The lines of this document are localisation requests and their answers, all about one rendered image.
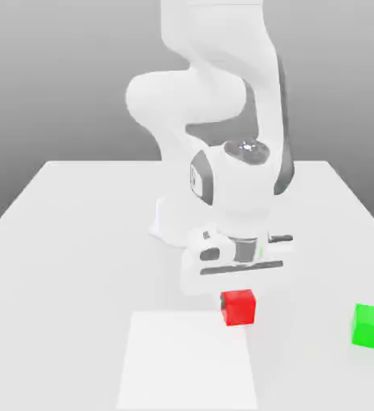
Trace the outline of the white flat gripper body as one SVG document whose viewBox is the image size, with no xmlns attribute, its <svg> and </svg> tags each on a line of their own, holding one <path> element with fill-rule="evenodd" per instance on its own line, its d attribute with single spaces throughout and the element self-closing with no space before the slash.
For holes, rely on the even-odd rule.
<svg viewBox="0 0 374 411">
<path fill-rule="evenodd" d="M 234 247 L 206 246 L 181 255 L 180 284 L 187 295 L 260 287 L 276 280 L 289 262 L 289 246 L 264 246 L 250 262 L 238 262 Z"/>
</svg>

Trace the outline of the small red cube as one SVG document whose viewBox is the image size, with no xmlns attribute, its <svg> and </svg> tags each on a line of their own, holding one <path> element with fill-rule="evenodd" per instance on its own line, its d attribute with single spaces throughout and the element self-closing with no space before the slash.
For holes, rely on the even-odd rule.
<svg viewBox="0 0 374 411">
<path fill-rule="evenodd" d="M 226 326 L 250 325 L 254 322 L 256 298 L 251 289 L 225 291 L 220 298 Z"/>
</svg>

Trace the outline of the small green cube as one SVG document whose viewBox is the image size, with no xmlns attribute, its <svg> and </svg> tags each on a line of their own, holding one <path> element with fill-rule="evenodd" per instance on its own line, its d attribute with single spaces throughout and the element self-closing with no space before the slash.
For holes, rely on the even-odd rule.
<svg viewBox="0 0 374 411">
<path fill-rule="evenodd" d="M 356 304 L 351 341 L 354 345 L 374 349 L 374 306 Z"/>
</svg>

